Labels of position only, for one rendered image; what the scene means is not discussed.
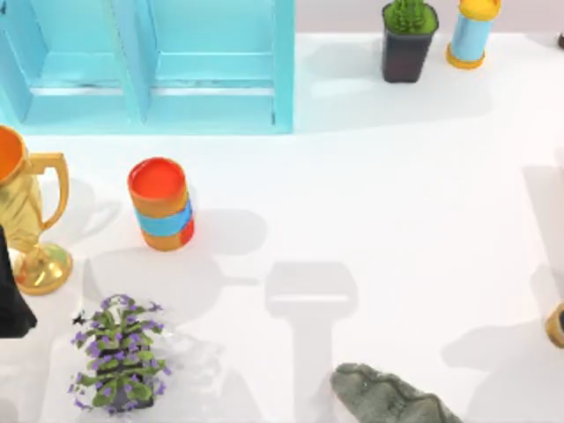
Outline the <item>orange and blue can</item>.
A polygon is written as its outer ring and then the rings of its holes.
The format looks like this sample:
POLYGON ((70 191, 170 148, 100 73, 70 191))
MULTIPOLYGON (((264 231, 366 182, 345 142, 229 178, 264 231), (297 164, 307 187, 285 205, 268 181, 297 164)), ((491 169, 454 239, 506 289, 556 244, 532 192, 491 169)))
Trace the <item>orange and blue can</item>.
POLYGON ((127 183, 146 244, 159 251, 186 245, 195 219, 182 167, 171 159, 149 158, 130 170, 127 183))

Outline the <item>yellow and blue can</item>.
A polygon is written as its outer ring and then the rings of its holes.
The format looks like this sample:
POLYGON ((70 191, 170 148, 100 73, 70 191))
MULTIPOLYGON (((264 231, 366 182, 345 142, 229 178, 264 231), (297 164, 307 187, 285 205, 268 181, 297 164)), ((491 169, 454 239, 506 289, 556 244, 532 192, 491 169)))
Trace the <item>yellow and blue can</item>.
POLYGON ((501 0, 459 0, 458 20, 446 49, 447 62, 462 70, 478 68, 486 56, 486 43, 501 0))

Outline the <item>yellow cup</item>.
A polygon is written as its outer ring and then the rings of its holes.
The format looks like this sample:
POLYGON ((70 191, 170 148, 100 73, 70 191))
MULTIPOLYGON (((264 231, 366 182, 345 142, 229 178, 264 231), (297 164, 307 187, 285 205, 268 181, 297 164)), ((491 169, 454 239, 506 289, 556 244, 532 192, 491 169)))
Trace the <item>yellow cup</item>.
POLYGON ((555 346, 564 349, 564 302, 546 319, 545 332, 555 346))

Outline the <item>purple flower plant pot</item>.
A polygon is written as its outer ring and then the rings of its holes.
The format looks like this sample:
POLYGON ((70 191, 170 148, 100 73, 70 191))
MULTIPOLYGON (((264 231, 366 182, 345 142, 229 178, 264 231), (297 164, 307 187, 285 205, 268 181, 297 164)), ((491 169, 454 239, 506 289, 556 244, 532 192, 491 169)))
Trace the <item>purple flower plant pot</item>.
POLYGON ((160 376, 171 370, 152 350, 152 337, 165 329, 154 317, 162 310, 154 301, 141 305, 127 294, 114 294, 92 315, 80 312, 72 319, 79 330, 70 343, 88 358, 86 370, 76 373, 67 390, 78 409, 115 415, 149 408, 164 394, 160 376))

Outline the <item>gold trophy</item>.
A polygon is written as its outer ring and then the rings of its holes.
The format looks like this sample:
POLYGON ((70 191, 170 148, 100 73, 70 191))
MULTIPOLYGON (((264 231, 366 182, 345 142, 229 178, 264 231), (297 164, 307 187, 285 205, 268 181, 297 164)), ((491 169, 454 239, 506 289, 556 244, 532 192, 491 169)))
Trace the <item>gold trophy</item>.
POLYGON ((13 271, 23 293, 53 293, 71 274, 71 254, 53 242, 41 241, 41 235, 63 216, 69 194, 64 155, 30 153, 17 131, 0 125, 0 226, 8 246, 19 253, 13 271), (38 176, 50 168, 58 178, 59 201, 54 214, 44 219, 38 176))

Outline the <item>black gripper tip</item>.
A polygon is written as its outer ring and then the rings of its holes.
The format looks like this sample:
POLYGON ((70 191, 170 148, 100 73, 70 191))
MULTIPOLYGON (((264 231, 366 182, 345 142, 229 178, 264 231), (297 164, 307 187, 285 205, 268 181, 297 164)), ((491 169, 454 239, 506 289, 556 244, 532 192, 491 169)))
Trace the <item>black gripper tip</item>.
POLYGON ((15 282, 4 228, 0 226, 0 339, 23 338, 36 325, 37 319, 15 282))

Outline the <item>light blue rack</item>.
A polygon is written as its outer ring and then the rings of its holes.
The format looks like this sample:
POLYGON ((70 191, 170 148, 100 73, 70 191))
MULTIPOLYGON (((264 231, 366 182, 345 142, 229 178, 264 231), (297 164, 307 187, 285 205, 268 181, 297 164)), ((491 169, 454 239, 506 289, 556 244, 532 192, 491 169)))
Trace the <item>light blue rack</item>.
POLYGON ((0 0, 0 123, 30 135, 293 128, 295 0, 0 0))

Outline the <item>black pot with cactus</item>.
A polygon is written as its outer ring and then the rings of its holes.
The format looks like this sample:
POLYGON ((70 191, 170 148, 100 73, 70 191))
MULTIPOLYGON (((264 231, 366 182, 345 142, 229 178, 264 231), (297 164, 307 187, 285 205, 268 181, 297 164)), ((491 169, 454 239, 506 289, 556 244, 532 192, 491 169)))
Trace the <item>black pot with cactus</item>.
POLYGON ((382 77, 388 83, 416 83, 439 19, 425 0, 392 0, 382 7, 382 77))

